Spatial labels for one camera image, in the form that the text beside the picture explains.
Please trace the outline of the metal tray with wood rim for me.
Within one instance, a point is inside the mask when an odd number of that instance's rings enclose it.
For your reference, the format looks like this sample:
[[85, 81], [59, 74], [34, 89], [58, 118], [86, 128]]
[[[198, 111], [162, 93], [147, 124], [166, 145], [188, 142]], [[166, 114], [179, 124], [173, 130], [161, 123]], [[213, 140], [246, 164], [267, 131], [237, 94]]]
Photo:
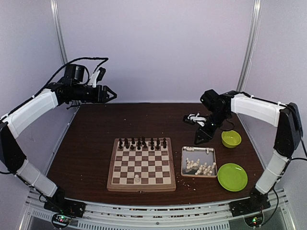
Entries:
[[181, 175], [185, 177], [216, 178], [217, 164], [214, 148], [183, 146]]

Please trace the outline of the white chess piece one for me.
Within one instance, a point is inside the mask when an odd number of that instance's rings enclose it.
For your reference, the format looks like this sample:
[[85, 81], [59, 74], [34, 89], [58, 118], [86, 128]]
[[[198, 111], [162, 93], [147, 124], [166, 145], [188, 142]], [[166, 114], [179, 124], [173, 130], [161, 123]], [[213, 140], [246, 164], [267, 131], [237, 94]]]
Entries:
[[136, 175], [134, 176], [134, 181], [135, 181], [135, 183], [139, 183], [139, 182], [141, 181], [141, 179], [140, 179], [140, 177], [139, 177], [138, 174], [136, 174]]

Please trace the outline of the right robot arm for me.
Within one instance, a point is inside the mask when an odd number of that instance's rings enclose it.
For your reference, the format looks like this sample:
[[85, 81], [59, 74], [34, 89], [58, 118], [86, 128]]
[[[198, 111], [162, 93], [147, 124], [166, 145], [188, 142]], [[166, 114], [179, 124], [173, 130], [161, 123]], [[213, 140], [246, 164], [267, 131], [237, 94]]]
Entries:
[[250, 198], [246, 200], [246, 208], [252, 212], [257, 211], [285, 172], [298, 145], [303, 144], [303, 128], [297, 105], [271, 102], [246, 92], [229, 91], [218, 94], [213, 89], [205, 91], [200, 101], [210, 115], [189, 114], [185, 119], [199, 125], [195, 144], [209, 142], [223, 122], [232, 118], [232, 114], [247, 115], [277, 128], [272, 158], [250, 191]]

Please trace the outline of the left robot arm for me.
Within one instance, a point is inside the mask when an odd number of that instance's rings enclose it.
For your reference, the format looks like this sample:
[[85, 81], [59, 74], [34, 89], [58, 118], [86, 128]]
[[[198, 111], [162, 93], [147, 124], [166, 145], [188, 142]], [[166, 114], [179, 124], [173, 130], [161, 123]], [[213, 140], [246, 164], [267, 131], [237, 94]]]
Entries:
[[104, 104], [116, 99], [109, 87], [97, 85], [51, 83], [42, 92], [0, 120], [0, 160], [8, 171], [31, 187], [50, 197], [50, 204], [59, 213], [69, 209], [69, 202], [61, 196], [59, 187], [29, 162], [17, 143], [19, 135], [48, 111], [71, 101]]

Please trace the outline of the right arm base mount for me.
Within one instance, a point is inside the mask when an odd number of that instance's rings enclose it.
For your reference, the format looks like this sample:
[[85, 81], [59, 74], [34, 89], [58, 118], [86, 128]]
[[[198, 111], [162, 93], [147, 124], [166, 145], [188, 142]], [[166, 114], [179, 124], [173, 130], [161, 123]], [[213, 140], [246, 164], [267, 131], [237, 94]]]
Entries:
[[233, 217], [247, 215], [254, 212], [260, 212], [263, 209], [271, 207], [268, 200], [268, 193], [262, 194], [256, 188], [252, 188], [249, 198], [232, 201], [229, 203], [230, 211]]

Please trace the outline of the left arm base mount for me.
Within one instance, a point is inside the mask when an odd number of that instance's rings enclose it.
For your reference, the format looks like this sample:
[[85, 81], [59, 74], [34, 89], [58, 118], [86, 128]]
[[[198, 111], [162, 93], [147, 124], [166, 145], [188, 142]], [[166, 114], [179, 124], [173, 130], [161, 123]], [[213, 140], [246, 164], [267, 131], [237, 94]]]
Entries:
[[44, 204], [44, 209], [53, 212], [61, 213], [66, 216], [82, 218], [85, 211], [86, 204], [80, 201], [73, 201], [69, 199], [51, 199], [48, 198]]

